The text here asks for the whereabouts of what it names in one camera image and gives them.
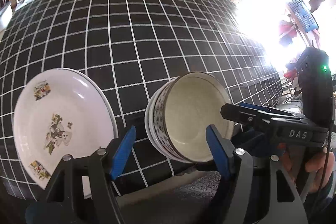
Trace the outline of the right human hand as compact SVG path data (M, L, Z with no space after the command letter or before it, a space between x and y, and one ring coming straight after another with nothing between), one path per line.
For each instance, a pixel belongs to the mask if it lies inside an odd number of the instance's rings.
M326 155L327 155L327 149L324 148L322 152L319 152L315 154L310 160L308 160L305 164L305 170L307 173L315 172L315 179L310 187L309 193L316 193L319 189L319 185L322 180L323 175L323 169L325 165ZM285 170L288 172L290 179L293 183L295 183L296 176L293 174L293 161L289 156L289 153L285 151L283 155L280 157L280 162L282 163ZM334 168L334 162L335 162L335 156L332 152L329 152L327 167L325 170L325 177L322 182L321 188L324 188L327 183L329 182L329 179L331 177L331 174L333 172Z

